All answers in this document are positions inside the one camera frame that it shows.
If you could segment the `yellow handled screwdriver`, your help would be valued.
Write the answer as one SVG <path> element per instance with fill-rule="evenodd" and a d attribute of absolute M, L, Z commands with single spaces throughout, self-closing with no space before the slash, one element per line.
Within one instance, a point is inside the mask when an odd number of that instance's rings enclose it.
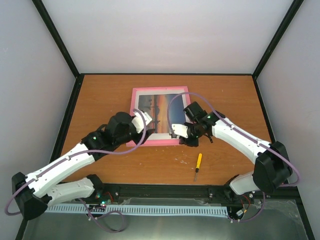
<path fill-rule="evenodd" d="M 203 157 L 203 154 L 199 153 L 196 161 L 196 166 L 195 166 L 194 182 L 197 181 L 198 173 L 199 173 L 201 162 L 202 162 L 202 157 Z"/>

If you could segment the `pink picture frame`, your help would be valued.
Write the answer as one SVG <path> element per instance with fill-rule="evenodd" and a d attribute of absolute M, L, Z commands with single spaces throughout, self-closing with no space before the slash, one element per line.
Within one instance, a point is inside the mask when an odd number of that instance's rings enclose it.
<path fill-rule="evenodd" d="M 138 99 L 140 95 L 165 95 L 165 94 L 180 94 L 188 92 L 189 89 L 187 86 L 163 86 L 163 87 L 137 87 L 132 89 L 131 95 L 131 104 L 130 112 L 133 113 L 133 109 L 138 109 Z M 184 108 L 187 107 L 190 103 L 190 97 L 187 94 L 180 95 L 183 98 Z M 169 117 L 169 111 L 171 103 L 176 99 L 175 97 L 168 104 L 167 108 L 167 117 Z M 169 133 L 153 133 L 147 141 L 143 144 L 144 147 L 153 147 L 153 146 L 176 146 L 179 144 L 179 138 L 172 138 Z"/>

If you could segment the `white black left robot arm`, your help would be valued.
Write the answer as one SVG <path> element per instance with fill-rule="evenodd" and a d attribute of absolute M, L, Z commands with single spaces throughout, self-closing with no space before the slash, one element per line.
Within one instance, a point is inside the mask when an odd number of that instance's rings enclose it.
<path fill-rule="evenodd" d="M 95 174 L 74 182 L 61 181 L 106 155 L 118 155 L 116 150 L 123 144 L 133 141 L 136 147 L 142 145 L 154 133 L 147 128 L 152 120 L 147 112 L 138 109 L 134 115 L 118 112 L 58 159 L 34 172 L 13 175 L 12 199 L 19 208 L 18 213 L 25 220 L 33 220 L 47 208 L 73 199 L 101 200 L 103 183 Z"/>

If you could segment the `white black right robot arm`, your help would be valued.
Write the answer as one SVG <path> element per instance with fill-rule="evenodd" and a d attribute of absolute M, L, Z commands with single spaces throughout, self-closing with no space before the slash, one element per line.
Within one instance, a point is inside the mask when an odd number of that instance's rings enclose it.
<path fill-rule="evenodd" d="M 173 123 L 173 133 L 179 137 L 179 143 L 188 147 L 197 147 L 199 139 L 220 139 L 246 156 L 254 165 L 251 172 L 236 175 L 226 187 L 236 195 L 252 191 L 273 193 L 292 175 L 286 147 L 279 141 L 270 143 L 239 128 L 224 114 L 218 111 L 210 113 L 203 110 L 195 101 L 184 110 L 189 122 Z"/>

